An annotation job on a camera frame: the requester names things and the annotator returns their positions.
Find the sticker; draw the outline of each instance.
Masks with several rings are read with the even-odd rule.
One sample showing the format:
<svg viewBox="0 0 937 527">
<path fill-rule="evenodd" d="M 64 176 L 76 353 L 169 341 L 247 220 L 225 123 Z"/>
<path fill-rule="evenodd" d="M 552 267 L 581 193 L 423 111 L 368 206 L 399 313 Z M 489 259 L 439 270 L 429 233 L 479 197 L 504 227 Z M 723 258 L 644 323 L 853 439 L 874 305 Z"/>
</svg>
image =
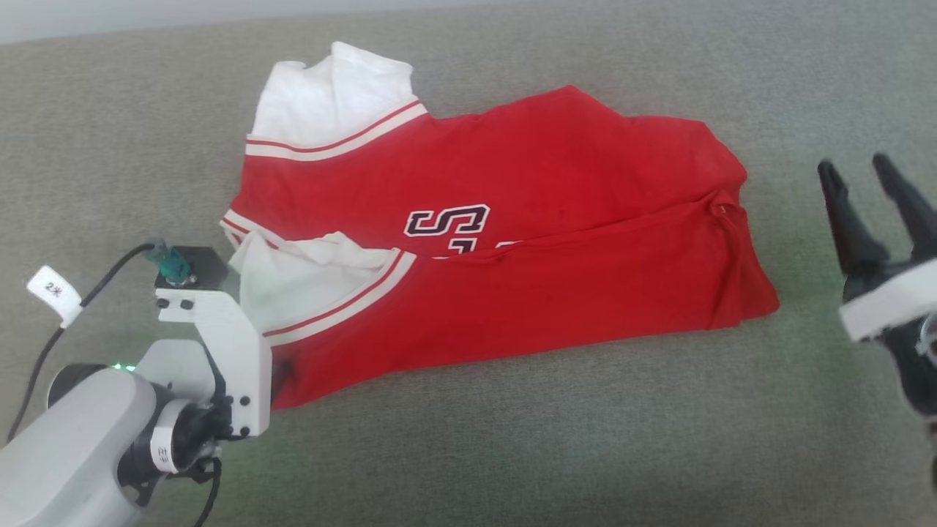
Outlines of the sticker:
<svg viewBox="0 0 937 527">
<path fill-rule="evenodd" d="M 69 327 L 82 312 L 82 296 L 48 265 L 43 265 L 26 284 L 34 294 L 62 317 L 62 327 Z"/>
</svg>

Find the gray fabric surface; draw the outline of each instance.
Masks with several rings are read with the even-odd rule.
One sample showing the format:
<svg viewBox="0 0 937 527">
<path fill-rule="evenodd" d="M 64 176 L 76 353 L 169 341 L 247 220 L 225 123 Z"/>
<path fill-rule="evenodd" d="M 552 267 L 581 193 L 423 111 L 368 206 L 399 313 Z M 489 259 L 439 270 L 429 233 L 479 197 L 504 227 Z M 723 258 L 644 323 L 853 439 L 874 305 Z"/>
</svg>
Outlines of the gray fabric surface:
<svg viewBox="0 0 937 527">
<path fill-rule="evenodd" d="M 937 200 L 935 26 L 932 0 L 588 0 L 0 47 L 0 424 L 56 325 L 31 273 L 51 264 L 87 291 L 150 233 L 230 254 L 216 221 L 270 66 L 342 39 L 413 64 L 440 116 L 575 83 L 623 113 L 707 121 L 749 168 L 781 311 L 398 374 L 276 414 L 225 449 L 209 525 L 932 525 L 920 423 L 886 353 L 839 327 L 815 165 L 834 157 L 876 233 L 908 248 L 870 159 L 887 150 Z M 40 386 L 186 334 L 156 321 L 152 275 L 130 265 Z M 145 525 L 190 524 L 207 491 L 167 485 Z"/>
</svg>

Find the white label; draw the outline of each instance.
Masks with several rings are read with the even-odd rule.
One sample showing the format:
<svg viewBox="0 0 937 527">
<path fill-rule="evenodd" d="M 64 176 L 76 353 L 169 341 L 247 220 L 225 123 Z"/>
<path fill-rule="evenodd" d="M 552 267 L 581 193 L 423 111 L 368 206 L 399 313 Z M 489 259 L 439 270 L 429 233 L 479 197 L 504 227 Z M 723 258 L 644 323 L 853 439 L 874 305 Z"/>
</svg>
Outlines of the white label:
<svg viewBox="0 0 937 527">
<path fill-rule="evenodd" d="M 75 288 L 48 265 L 43 265 L 26 284 L 34 294 L 62 317 L 62 327 L 68 327 L 82 312 L 82 297 Z"/>
<path fill-rule="evenodd" d="M 160 472 L 179 474 L 179 468 L 172 461 L 172 427 L 156 427 L 150 438 L 150 456 Z"/>
</svg>

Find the wire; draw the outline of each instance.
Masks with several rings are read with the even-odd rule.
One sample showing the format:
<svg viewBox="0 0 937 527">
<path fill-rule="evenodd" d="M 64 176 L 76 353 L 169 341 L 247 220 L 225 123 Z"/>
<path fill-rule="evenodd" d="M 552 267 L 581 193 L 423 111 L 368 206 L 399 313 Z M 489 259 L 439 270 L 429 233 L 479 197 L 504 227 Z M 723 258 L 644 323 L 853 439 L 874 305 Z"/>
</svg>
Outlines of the wire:
<svg viewBox="0 0 937 527">
<path fill-rule="evenodd" d="M 94 289 L 91 290 L 91 293 L 85 296 L 82 299 L 81 306 L 86 308 L 88 304 L 91 304 L 91 301 L 104 289 L 104 286 L 114 278 L 118 271 L 130 261 L 131 258 L 137 256 L 141 252 L 151 250 L 154 248 L 153 244 L 141 244 L 132 248 L 127 254 L 121 257 L 111 267 L 111 270 L 108 271 L 108 274 L 104 275 L 104 278 L 97 283 Z M 7 434 L 7 443 L 13 441 L 13 438 L 16 437 L 16 431 L 20 428 L 22 424 L 22 419 L 26 415 L 26 408 L 29 406 L 29 399 L 33 397 L 33 392 L 36 391 L 36 382 L 39 378 L 39 372 L 42 370 L 43 363 L 46 362 L 46 357 L 49 356 L 49 351 L 52 349 L 52 346 L 55 345 L 55 342 L 58 342 L 59 338 L 62 337 L 62 334 L 65 333 L 64 327 L 59 327 L 55 330 L 55 333 L 52 333 L 52 336 L 49 338 L 49 341 L 46 342 L 46 345 L 42 348 L 42 351 L 39 352 L 39 357 L 36 358 L 36 364 L 33 365 L 33 372 L 29 375 L 29 384 L 26 385 L 26 393 L 22 396 L 22 404 L 20 405 L 20 411 L 16 414 L 16 419 L 13 420 L 13 424 L 9 428 L 9 433 Z"/>
<path fill-rule="evenodd" d="M 212 458 L 212 489 L 208 492 L 208 501 L 201 510 L 201 516 L 192 527 L 201 527 L 212 513 L 212 507 L 215 506 L 215 498 L 218 497 L 218 488 L 221 487 L 221 459 Z"/>
</svg>

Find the striped trim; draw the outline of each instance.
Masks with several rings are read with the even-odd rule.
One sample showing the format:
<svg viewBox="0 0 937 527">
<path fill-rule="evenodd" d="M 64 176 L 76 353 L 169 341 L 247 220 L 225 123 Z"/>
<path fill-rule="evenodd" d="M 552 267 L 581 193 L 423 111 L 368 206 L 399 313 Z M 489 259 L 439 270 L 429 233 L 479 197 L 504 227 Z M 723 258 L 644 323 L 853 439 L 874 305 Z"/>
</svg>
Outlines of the striped trim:
<svg viewBox="0 0 937 527">
<path fill-rule="evenodd" d="M 261 158 L 282 158 L 294 161 L 318 161 L 334 158 L 360 148 L 425 113 L 427 113 L 426 107 L 419 100 L 414 100 L 402 108 L 388 113 L 360 132 L 337 143 L 325 146 L 302 147 L 271 141 L 262 137 L 247 136 L 245 154 Z"/>
<path fill-rule="evenodd" d="M 394 252 L 396 252 L 395 257 L 381 270 L 379 277 L 364 286 L 351 299 L 297 324 L 265 332 L 263 335 L 267 342 L 271 346 L 276 346 L 306 339 L 345 322 L 380 300 L 400 283 L 413 266 L 413 262 L 416 261 L 416 255 L 412 253 L 400 249 L 394 249 Z"/>
<path fill-rule="evenodd" d="M 224 229 L 225 235 L 232 242 L 234 248 L 240 247 L 241 242 L 244 240 L 244 234 L 251 232 L 260 233 L 260 236 L 267 240 L 267 245 L 272 248 L 280 248 L 287 241 L 273 231 L 261 227 L 230 209 L 218 223 Z"/>
</svg>

